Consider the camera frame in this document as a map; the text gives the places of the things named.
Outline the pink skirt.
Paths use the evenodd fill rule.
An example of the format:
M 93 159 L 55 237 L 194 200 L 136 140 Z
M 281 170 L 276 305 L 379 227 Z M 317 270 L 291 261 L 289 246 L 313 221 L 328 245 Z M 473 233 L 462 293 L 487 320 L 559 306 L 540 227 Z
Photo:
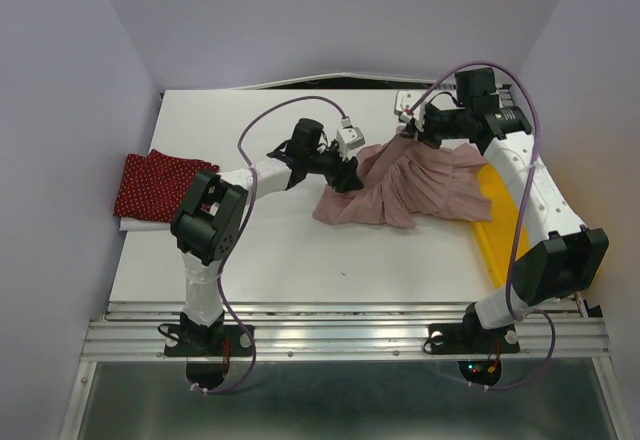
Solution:
M 469 222 L 491 219 L 491 200 L 477 178 L 486 160 L 468 143 L 431 148 L 397 134 L 385 144 L 362 148 L 356 158 L 363 188 L 338 193 L 327 187 L 313 211 L 315 220 L 412 229 L 417 214 Z

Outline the red polka dot skirt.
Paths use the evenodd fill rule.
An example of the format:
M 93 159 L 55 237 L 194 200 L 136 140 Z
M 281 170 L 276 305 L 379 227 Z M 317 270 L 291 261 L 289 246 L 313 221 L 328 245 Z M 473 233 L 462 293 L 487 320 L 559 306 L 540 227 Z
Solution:
M 169 225 L 196 173 L 220 172 L 216 164 L 165 155 L 152 149 L 146 156 L 126 157 L 113 215 Z

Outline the white skirt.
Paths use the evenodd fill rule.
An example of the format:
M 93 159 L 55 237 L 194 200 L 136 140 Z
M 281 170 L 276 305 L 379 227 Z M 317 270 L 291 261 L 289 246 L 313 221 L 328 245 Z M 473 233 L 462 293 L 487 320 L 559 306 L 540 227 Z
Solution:
M 121 217 L 119 223 L 119 230 L 122 232 L 164 231 L 169 228 L 170 224 L 166 222 L 143 221 L 128 217 Z

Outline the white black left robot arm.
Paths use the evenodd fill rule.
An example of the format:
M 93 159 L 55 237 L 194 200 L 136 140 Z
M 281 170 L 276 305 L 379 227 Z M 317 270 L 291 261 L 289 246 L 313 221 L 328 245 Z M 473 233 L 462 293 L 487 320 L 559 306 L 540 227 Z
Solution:
M 338 193 L 363 188 L 352 155 L 365 144 L 361 130 L 343 119 L 335 139 L 322 145 L 323 139 L 323 125 L 302 118 L 266 159 L 223 174 L 195 174 L 170 226 L 182 256 L 186 297 L 179 323 L 159 328 L 169 346 L 186 343 L 202 354 L 221 346 L 224 308 L 218 281 L 258 199 L 290 190 L 309 174 L 323 176 Z

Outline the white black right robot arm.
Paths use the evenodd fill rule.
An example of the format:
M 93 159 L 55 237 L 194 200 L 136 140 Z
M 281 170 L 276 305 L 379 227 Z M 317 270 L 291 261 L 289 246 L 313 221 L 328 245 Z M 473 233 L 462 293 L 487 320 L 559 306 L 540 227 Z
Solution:
M 482 350 L 496 329 L 519 321 L 547 300 L 588 289 L 609 239 L 576 214 L 544 164 L 535 107 L 522 110 L 500 97 L 495 63 L 468 62 L 449 72 L 454 105 L 434 105 L 436 85 L 419 96 L 399 93 L 394 113 L 409 138 L 431 147 L 464 139 L 496 171 L 517 209 L 508 233 L 505 286 L 475 302 L 460 326 L 463 344 Z

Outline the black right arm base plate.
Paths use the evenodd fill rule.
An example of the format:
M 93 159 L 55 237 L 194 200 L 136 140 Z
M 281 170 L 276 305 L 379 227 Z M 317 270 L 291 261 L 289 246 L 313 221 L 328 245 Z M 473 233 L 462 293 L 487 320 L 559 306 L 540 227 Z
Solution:
M 427 354 L 445 356 L 516 354 L 520 344 L 514 325 L 485 330 L 462 323 L 436 323 L 428 326 L 422 349 Z

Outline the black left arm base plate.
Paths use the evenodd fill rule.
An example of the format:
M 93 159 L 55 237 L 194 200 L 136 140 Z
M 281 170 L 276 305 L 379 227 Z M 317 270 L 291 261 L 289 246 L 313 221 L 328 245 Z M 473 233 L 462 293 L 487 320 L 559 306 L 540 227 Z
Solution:
M 162 323 L 157 327 L 164 338 L 164 355 L 169 358 L 209 358 L 252 356 L 253 347 L 240 326 L 216 325 L 203 335 L 185 333 L 179 324 Z

